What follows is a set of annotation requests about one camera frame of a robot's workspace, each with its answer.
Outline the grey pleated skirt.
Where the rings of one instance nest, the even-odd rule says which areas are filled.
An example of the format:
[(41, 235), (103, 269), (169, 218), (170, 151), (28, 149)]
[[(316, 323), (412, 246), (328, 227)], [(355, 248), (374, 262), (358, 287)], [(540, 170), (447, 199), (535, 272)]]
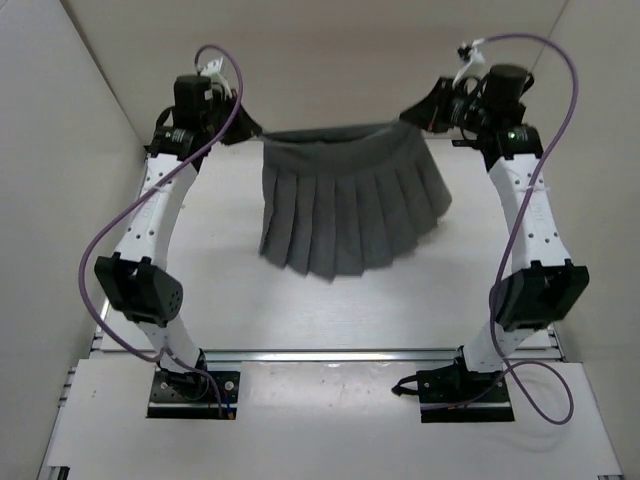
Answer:
[(263, 226), (271, 265), (331, 281), (415, 250), (452, 196), (420, 129), (402, 122), (262, 136)]

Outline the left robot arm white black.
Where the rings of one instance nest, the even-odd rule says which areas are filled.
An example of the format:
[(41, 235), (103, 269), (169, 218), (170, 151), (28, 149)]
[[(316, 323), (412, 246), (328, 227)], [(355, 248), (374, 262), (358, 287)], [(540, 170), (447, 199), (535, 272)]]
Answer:
[(127, 229), (94, 272), (111, 307), (141, 330), (158, 354), (158, 367), (174, 375), (188, 398), (208, 389), (200, 348), (180, 317), (182, 284), (167, 271), (171, 236), (183, 201), (214, 142), (233, 145), (261, 132), (238, 103), (238, 92), (220, 74), (178, 77), (174, 103), (156, 121), (147, 146), (141, 204)]

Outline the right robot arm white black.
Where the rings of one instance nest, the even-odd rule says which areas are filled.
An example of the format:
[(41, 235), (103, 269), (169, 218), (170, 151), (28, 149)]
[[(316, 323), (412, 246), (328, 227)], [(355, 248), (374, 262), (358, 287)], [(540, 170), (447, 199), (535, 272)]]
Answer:
[(524, 123), (522, 95), (532, 74), (511, 64), (493, 66), (467, 86), (467, 77), (441, 77), (401, 119), (430, 133), (459, 129), (466, 146), (482, 154), (501, 202), (509, 238), (489, 293), (490, 319), (461, 349), (464, 366), (448, 376), (449, 391), (471, 400), (484, 388), (482, 374), (501, 370), (503, 359), (534, 333), (566, 317), (589, 283), (555, 224), (541, 173), (544, 149), (537, 129)]

